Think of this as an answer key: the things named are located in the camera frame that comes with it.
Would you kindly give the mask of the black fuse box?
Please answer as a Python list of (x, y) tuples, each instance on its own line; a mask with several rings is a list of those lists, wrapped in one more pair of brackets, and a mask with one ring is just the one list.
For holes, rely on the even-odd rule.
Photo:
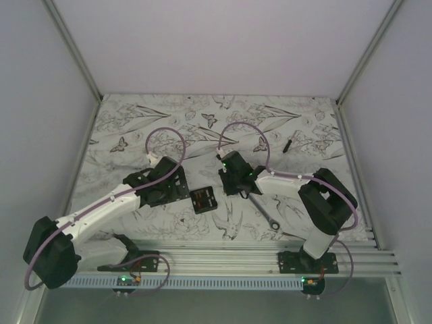
[(190, 191), (190, 198), (197, 215), (214, 211), (218, 207), (212, 186)]

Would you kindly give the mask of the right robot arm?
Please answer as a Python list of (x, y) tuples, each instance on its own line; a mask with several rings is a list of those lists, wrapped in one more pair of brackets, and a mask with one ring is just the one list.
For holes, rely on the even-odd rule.
[[(323, 265), (323, 255), (338, 234), (358, 225), (358, 203), (349, 190), (326, 168), (313, 174), (273, 171), (269, 166), (253, 168), (237, 151), (217, 149), (222, 163), (219, 175), (227, 195), (296, 196), (301, 200), (314, 227), (302, 246), (299, 264), (303, 271), (314, 273)], [(343, 226), (354, 218), (354, 223)]]

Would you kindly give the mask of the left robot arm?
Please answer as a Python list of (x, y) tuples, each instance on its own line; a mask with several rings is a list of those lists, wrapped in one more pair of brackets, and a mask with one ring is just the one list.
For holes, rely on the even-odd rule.
[(181, 163), (169, 157), (157, 159), (154, 166), (126, 176), (109, 194), (88, 207), (52, 220), (42, 217), (33, 226), (24, 250), (28, 264), (24, 286), (35, 273), (40, 284), (56, 289), (77, 272), (85, 270), (130, 271), (144, 255), (124, 234), (113, 234), (106, 241), (90, 239), (106, 224), (143, 206), (156, 207), (182, 200), (186, 176)]

